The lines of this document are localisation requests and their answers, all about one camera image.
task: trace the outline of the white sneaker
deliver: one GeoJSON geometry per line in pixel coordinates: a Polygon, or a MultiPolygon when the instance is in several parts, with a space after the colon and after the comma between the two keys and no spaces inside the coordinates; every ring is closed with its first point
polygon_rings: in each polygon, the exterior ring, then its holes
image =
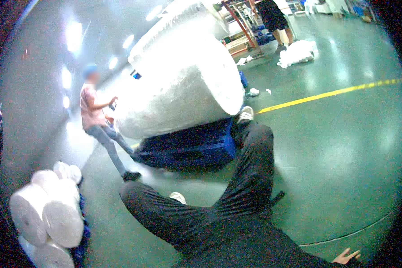
{"type": "Polygon", "coordinates": [[[176,199],[180,203],[187,205],[186,199],[181,193],[173,192],[170,194],[170,198],[176,199]]]}
{"type": "Polygon", "coordinates": [[[240,119],[238,119],[238,123],[240,123],[244,119],[253,120],[253,116],[255,115],[253,108],[250,106],[246,106],[241,110],[240,119]]]}

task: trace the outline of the white fabric roll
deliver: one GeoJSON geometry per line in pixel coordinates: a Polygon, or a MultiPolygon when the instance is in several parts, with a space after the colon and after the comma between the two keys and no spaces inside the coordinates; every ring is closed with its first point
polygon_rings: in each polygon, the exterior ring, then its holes
{"type": "Polygon", "coordinates": [[[49,236],[55,243],[63,247],[79,245],[84,232],[84,222],[79,203],[75,199],[75,192],[68,185],[74,182],[70,179],[60,181],[60,187],[43,208],[43,221],[49,236]]]}
{"type": "Polygon", "coordinates": [[[48,195],[55,191],[58,182],[58,175],[52,170],[39,170],[31,176],[31,183],[39,185],[48,195]]]}
{"type": "Polygon", "coordinates": [[[54,172],[58,175],[59,179],[68,179],[70,178],[70,166],[66,163],[58,161],[54,164],[53,167],[54,172]]]}
{"type": "Polygon", "coordinates": [[[77,165],[70,166],[70,179],[76,184],[80,183],[80,180],[82,179],[82,172],[77,165]]]}
{"type": "Polygon", "coordinates": [[[70,179],[62,179],[58,182],[59,187],[63,188],[63,191],[67,192],[77,203],[80,201],[79,188],[76,183],[70,179]]]}
{"type": "Polygon", "coordinates": [[[33,264],[37,267],[37,265],[34,263],[34,250],[35,246],[32,244],[28,243],[27,240],[22,235],[18,236],[18,242],[21,245],[21,248],[24,250],[25,254],[27,257],[33,262],[33,264]]]}
{"type": "Polygon", "coordinates": [[[238,69],[225,46],[212,35],[190,46],[161,42],[155,53],[150,71],[140,80],[133,79],[131,90],[124,88],[118,95],[115,122],[122,135],[162,135],[240,111],[244,93],[238,69]]]}
{"type": "Polygon", "coordinates": [[[68,249],[49,240],[43,247],[36,247],[33,263],[37,268],[74,268],[75,264],[68,249]]]}
{"type": "Polygon", "coordinates": [[[36,184],[26,185],[16,191],[9,201],[18,233],[34,246],[46,243],[48,235],[42,221],[42,211],[48,201],[46,192],[36,184]]]}
{"type": "Polygon", "coordinates": [[[214,35],[217,40],[229,36],[228,24],[213,8],[213,3],[211,0],[175,0],[170,3],[163,10],[160,21],[131,49],[129,63],[143,76],[154,66],[155,50],[163,44],[168,47],[183,42],[190,47],[195,40],[203,41],[201,36],[206,34],[214,35]]]}

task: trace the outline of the gray pants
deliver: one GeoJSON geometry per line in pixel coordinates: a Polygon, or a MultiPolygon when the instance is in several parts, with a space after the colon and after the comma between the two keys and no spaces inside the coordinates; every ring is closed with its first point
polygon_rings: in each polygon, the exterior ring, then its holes
{"type": "Polygon", "coordinates": [[[127,169],[124,167],[122,161],[119,159],[118,153],[116,152],[115,144],[113,140],[116,141],[123,150],[132,155],[134,150],[129,147],[129,145],[125,142],[122,135],[117,133],[113,128],[109,126],[91,126],[86,131],[88,135],[95,137],[99,143],[106,148],[107,153],[112,159],[113,164],[118,169],[119,174],[122,176],[125,174],[127,169]]]}

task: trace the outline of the sneaker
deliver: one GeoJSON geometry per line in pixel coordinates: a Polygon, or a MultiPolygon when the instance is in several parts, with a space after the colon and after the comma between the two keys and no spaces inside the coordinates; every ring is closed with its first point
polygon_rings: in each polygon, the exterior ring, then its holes
{"type": "Polygon", "coordinates": [[[276,49],[276,54],[280,54],[281,51],[286,50],[287,47],[285,45],[280,45],[276,49]]]}
{"type": "Polygon", "coordinates": [[[122,175],[123,181],[127,182],[129,180],[136,180],[141,177],[141,174],[138,172],[127,171],[122,175]]]}
{"type": "Polygon", "coordinates": [[[253,120],[253,116],[255,113],[253,112],[253,108],[250,106],[246,106],[241,110],[240,118],[238,119],[237,124],[239,124],[243,120],[253,120]]]}
{"type": "Polygon", "coordinates": [[[180,203],[187,205],[186,199],[181,193],[173,192],[170,194],[170,198],[176,199],[180,203]]]}

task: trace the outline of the fluorescent light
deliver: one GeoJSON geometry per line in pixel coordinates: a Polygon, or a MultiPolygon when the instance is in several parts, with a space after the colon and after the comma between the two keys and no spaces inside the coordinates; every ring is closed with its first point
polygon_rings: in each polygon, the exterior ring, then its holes
{"type": "Polygon", "coordinates": [[[129,44],[134,40],[134,34],[128,36],[128,38],[123,42],[123,48],[127,49],[129,47],[129,44]]]}
{"type": "Polygon", "coordinates": [[[152,10],[149,15],[147,15],[146,20],[151,21],[157,14],[159,14],[162,11],[162,6],[157,6],[152,10]]]}
{"type": "Polygon", "coordinates": [[[78,51],[82,42],[82,24],[70,24],[65,31],[65,37],[67,39],[67,49],[70,52],[78,51]]]}
{"type": "Polygon", "coordinates": [[[114,67],[116,67],[116,64],[118,63],[118,58],[114,57],[109,64],[109,69],[112,70],[114,67]]]}
{"type": "Polygon", "coordinates": [[[69,97],[67,97],[67,96],[65,96],[64,97],[64,99],[63,99],[63,105],[64,105],[64,108],[68,108],[68,107],[70,107],[70,99],[69,99],[69,97]]]}
{"type": "Polygon", "coordinates": [[[69,89],[71,88],[71,73],[66,68],[63,68],[61,72],[61,76],[63,77],[63,88],[69,89]]]}

